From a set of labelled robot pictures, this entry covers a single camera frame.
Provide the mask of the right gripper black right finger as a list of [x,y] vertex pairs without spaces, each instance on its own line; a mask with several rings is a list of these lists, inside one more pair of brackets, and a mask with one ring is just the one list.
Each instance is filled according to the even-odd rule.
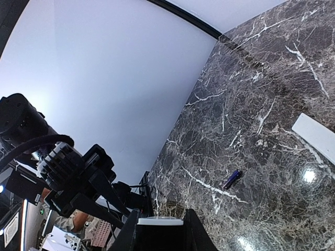
[[184,250],[218,251],[193,209],[184,216]]

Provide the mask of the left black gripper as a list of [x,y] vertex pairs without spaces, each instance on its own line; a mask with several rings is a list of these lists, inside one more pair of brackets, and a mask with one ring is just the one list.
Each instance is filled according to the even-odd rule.
[[61,216],[69,217],[80,210],[122,229],[124,224],[96,203],[103,196],[119,212],[130,214],[110,184],[116,178],[113,166],[112,159],[97,144],[81,155],[60,143],[43,160],[43,179],[51,188],[45,203]]

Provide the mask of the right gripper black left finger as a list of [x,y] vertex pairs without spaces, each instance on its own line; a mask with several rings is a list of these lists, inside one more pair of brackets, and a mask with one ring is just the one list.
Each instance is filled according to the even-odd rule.
[[121,228],[116,240],[113,242],[108,251],[133,251],[136,242],[136,226],[138,219],[141,216],[141,211],[138,209],[132,210],[128,216],[126,223]]

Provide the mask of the purple battery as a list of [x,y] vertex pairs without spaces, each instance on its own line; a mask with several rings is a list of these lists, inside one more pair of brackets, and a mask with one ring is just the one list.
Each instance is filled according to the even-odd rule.
[[225,190],[229,189],[242,175],[242,171],[236,169],[232,175],[227,179],[223,188]]

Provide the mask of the white remote battery cover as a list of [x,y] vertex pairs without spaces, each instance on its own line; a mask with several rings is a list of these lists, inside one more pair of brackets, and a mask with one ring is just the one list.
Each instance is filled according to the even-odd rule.
[[301,113],[292,130],[334,164],[334,132]]

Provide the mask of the white remote control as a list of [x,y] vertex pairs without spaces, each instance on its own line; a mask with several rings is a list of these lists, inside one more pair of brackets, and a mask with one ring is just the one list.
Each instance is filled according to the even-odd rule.
[[170,216],[151,216],[139,218],[137,224],[150,226],[181,226],[184,225],[184,221]]

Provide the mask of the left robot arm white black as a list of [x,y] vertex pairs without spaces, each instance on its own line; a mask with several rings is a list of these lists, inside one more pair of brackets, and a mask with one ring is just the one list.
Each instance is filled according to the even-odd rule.
[[1,158],[1,170],[24,154],[37,153],[37,176],[50,192],[45,203],[60,216],[80,210],[115,227],[123,223],[96,203],[104,197],[123,215],[130,211],[119,199],[111,182],[112,159],[98,144],[84,155],[74,148],[71,137],[56,133],[22,94],[1,98],[1,142],[9,151]]

